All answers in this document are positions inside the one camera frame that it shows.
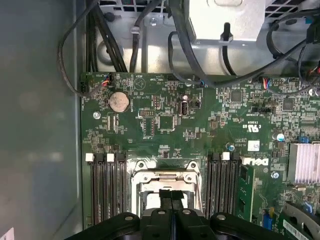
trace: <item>cable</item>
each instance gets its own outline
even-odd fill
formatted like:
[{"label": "cable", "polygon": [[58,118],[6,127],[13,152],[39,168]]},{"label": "cable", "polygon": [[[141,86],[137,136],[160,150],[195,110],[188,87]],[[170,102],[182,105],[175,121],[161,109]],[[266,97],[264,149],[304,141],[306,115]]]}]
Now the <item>cable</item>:
[{"label": "cable", "polygon": [[96,26],[95,26],[95,18],[93,14],[90,12],[90,21],[91,21],[91,29],[90,29],[90,62],[92,72],[98,72],[98,63],[97,63],[97,40],[96,40]]},{"label": "cable", "polygon": [[96,6],[96,4],[98,3],[99,0],[93,0],[90,5],[81,13],[81,15],[76,19],[76,21],[71,25],[71,27],[64,33],[64,35],[62,36],[62,38],[60,39],[59,43],[58,43],[58,47],[57,47],[57,54],[56,54],[56,61],[57,61],[57,65],[58,68],[61,72],[62,78],[65,81],[66,85],[68,86],[68,88],[77,96],[81,97],[81,98],[88,98],[90,96],[92,96],[93,94],[95,94],[96,92],[98,92],[101,88],[102,85],[100,84],[99,86],[97,86],[96,88],[94,88],[91,92],[89,93],[82,93],[79,92],[78,90],[76,90],[71,82],[70,79],[68,78],[67,75],[67,71],[65,68],[65,64],[64,64],[64,58],[63,58],[63,48],[64,48],[64,44],[66,42],[67,37],[69,36],[69,34],[77,27],[77,25],[79,24],[79,22],[81,20],[83,20],[85,18],[86,15],[88,15],[88,13]]},{"label": "cable", "polygon": [[[319,80],[319,77],[317,77],[314,81],[312,81],[311,83],[314,84],[316,83],[317,81]],[[277,92],[277,91],[274,91],[274,90],[271,90],[269,88],[267,88],[266,90],[274,95],[278,95],[278,96],[294,96],[294,95],[299,95],[301,93],[304,93],[306,91],[309,91],[310,89],[313,88],[312,84],[310,84],[309,86],[303,88],[303,89],[300,89],[298,91],[293,91],[293,92]]]},{"label": "cable", "polygon": [[119,46],[117,44],[117,41],[116,41],[114,35],[112,34],[112,32],[111,32],[106,20],[105,20],[104,13],[102,12],[102,10],[99,7],[99,5],[96,5],[92,9],[92,11],[93,11],[93,14],[94,14],[96,20],[100,22],[100,29],[103,29],[103,34],[105,34],[107,36],[109,44],[112,47],[114,55],[115,55],[115,57],[117,59],[118,65],[121,68],[121,70],[120,71],[117,70],[117,72],[127,73],[128,70],[127,70],[126,64],[125,64],[124,59],[122,57],[122,54],[120,52]]},{"label": "cable", "polygon": [[228,70],[228,72],[230,73],[230,75],[234,75],[236,76],[237,74],[235,73],[235,71],[232,69],[230,62],[229,62],[229,58],[228,58],[228,46],[222,46],[222,59],[223,59],[223,63],[225,65],[225,68]]},{"label": "cable", "polygon": [[120,67],[118,58],[114,52],[114,49],[112,48],[112,46],[110,44],[109,38],[107,37],[107,33],[105,32],[105,29],[102,27],[101,22],[98,19],[98,16],[96,14],[94,14],[93,16],[94,16],[95,24],[98,27],[99,32],[101,33],[103,42],[106,46],[106,50],[109,53],[109,56],[110,56],[110,59],[111,59],[113,66],[114,66],[114,69],[116,72],[121,72],[122,69]]},{"label": "cable", "polygon": [[[236,84],[242,83],[244,81],[250,80],[252,78],[256,78],[256,77],[264,74],[266,70],[278,66],[278,64],[280,62],[282,62],[283,60],[285,60],[288,57],[290,57],[296,50],[298,50],[299,48],[303,47],[304,45],[306,45],[306,40],[301,41],[300,43],[295,45],[293,48],[291,48],[289,51],[287,51],[282,56],[278,57],[274,61],[268,63],[267,65],[255,70],[253,72],[250,72],[250,73],[248,73],[246,75],[243,75],[243,76],[240,76],[240,77],[237,77],[237,78],[234,78],[234,79],[230,79],[230,80],[227,80],[227,81],[215,82],[214,85],[215,85],[216,88],[227,88],[227,87],[231,87],[232,85],[236,85]],[[208,85],[208,87],[212,87],[212,86],[210,86],[210,82],[206,82],[206,84]]]},{"label": "cable", "polygon": [[184,79],[179,73],[175,71],[174,64],[173,64],[174,47],[172,44],[172,37],[173,35],[176,35],[176,34],[177,34],[176,31],[172,31],[168,36],[168,60],[169,60],[169,68],[171,70],[171,73],[181,82],[184,82],[187,84],[200,85],[201,82]]},{"label": "cable", "polygon": [[177,34],[177,32],[173,31],[168,36],[168,60],[169,60],[169,67],[170,67],[172,74],[179,81],[189,83],[189,84],[195,84],[195,85],[206,84],[209,88],[228,88],[228,87],[231,87],[232,85],[236,85],[236,84],[242,83],[244,81],[250,80],[252,78],[255,78],[259,75],[262,75],[264,73],[264,71],[266,71],[267,69],[276,67],[281,61],[283,61],[286,58],[288,58],[289,56],[291,56],[297,49],[303,47],[306,44],[306,41],[303,40],[302,42],[298,43],[296,46],[291,48],[288,52],[286,52],[281,57],[275,59],[274,61],[270,62],[269,64],[255,70],[253,72],[250,72],[246,75],[240,76],[238,78],[233,78],[233,79],[230,79],[227,81],[223,81],[223,82],[207,81],[207,82],[203,83],[203,81],[202,82],[189,81],[187,79],[184,79],[182,76],[180,76],[178,73],[175,72],[174,65],[173,65],[173,44],[172,44],[172,37],[175,34]]},{"label": "cable", "polygon": [[[141,25],[142,21],[144,20],[144,18],[149,13],[151,13],[159,4],[161,4],[162,1],[163,0],[153,0],[147,6],[145,6],[143,11],[140,13],[138,18],[136,19],[133,26],[140,28],[140,25]],[[139,34],[133,34],[133,37],[132,37],[132,55],[131,55],[130,67],[129,67],[130,73],[134,73],[135,69],[136,69],[136,64],[137,64],[137,59],[138,59],[138,51],[139,51],[139,37],[140,37]]]},{"label": "cable", "polygon": [[[276,59],[279,56],[283,55],[283,53],[281,51],[279,51],[277,49],[277,47],[275,46],[273,38],[272,38],[273,32],[279,28],[279,23],[282,23],[282,22],[290,20],[290,19],[298,19],[298,18],[302,18],[302,17],[312,17],[314,15],[319,15],[319,14],[320,14],[320,8],[307,9],[307,10],[302,10],[299,12],[291,13],[289,15],[282,17],[279,20],[276,20],[270,26],[270,29],[266,35],[266,45],[267,45],[269,51],[271,52],[271,54],[273,55],[273,57]],[[288,60],[290,60],[291,62],[295,62],[295,63],[297,62],[294,58],[291,58],[291,57]]]},{"label": "cable", "polygon": [[187,27],[185,24],[185,18],[182,13],[182,10],[180,8],[179,2],[180,1],[170,0],[169,1],[169,8],[170,8],[170,12],[173,17],[175,29],[178,34],[178,38],[179,38],[182,50],[184,52],[184,55],[190,65],[191,69],[194,71],[195,75],[197,75],[200,79],[205,81],[206,84],[208,84],[207,83],[208,77],[205,74],[205,72],[203,71],[203,69],[201,68],[201,66],[195,56],[195,53],[192,49],[189,35],[187,32]]},{"label": "cable", "polygon": [[90,53],[90,44],[91,44],[91,20],[90,20],[90,14],[87,15],[86,23],[85,23],[85,71],[90,72],[90,66],[91,66],[91,53]]}]

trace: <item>chip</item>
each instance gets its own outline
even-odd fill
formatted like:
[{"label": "chip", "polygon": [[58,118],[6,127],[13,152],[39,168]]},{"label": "chip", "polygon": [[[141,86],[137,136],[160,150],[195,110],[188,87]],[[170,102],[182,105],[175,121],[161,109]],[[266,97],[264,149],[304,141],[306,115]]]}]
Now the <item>chip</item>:
[{"label": "chip", "polygon": [[218,128],[218,122],[217,121],[211,121],[210,122],[211,129],[217,129]]},{"label": "chip", "polygon": [[211,137],[214,137],[214,136],[216,136],[217,135],[217,130],[211,130],[210,131],[210,136]]},{"label": "chip", "polygon": [[234,90],[231,92],[231,102],[241,103],[242,92],[239,90]]},{"label": "chip", "polygon": [[293,98],[285,98],[283,100],[283,110],[284,111],[292,111],[294,109],[294,99]]}]

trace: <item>heatsink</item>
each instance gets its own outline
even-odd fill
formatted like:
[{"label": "heatsink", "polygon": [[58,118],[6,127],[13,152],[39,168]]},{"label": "heatsink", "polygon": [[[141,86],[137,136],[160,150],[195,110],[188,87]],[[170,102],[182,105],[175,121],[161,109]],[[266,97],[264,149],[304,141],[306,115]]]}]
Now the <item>heatsink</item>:
[{"label": "heatsink", "polygon": [[320,183],[320,144],[290,145],[288,180],[296,184]]}]

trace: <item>green circuit board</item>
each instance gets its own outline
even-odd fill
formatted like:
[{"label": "green circuit board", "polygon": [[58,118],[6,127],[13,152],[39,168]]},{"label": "green circuit board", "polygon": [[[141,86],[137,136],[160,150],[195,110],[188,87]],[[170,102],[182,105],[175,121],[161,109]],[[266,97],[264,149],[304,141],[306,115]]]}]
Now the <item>green circuit board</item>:
[{"label": "green circuit board", "polygon": [[[263,215],[268,212],[274,219],[272,230],[283,232],[277,221],[285,201],[296,204],[307,201],[314,211],[319,208],[319,185],[296,187],[287,180],[290,143],[297,142],[299,137],[307,137],[311,142],[320,138],[319,97],[308,93],[289,97],[272,95],[257,79],[232,88],[212,89],[185,84],[171,74],[160,73],[84,73],[81,87],[84,91],[91,90],[107,76],[110,80],[107,86],[92,98],[81,101],[85,227],[93,224],[94,201],[93,168],[85,161],[88,153],[119,151],[132,163],[152,159],[157,167],[183,167],[195,160],[204,186],[208,152],[228,152],[228,146],[233,145],[241,158],[252,158],[247,172],[251,179],[248,183],[239,182],[238,186],[238,191],[247,189],[247,195],[238,196],[252,201],[248,203],[250,207],[242,208],[242,213],[237,208],[237,216],[262,226]],[[230,78],[211,77],[214,81]],[[296,78],[269,79],[274,90],[292,92],[301,88]],[[111,107],[114,93],[124,93],[125,100],[128,99],[123,105],[116,105],[121,112]],[[277,133],[285,139],[276,140]],[[127,174],[125,181],[129,188],[129,170]],[[204,212],[205,195],[203,187]],[[131,210],[130,194],[126,196],[128,204],[124,204],[122,211]]]}]

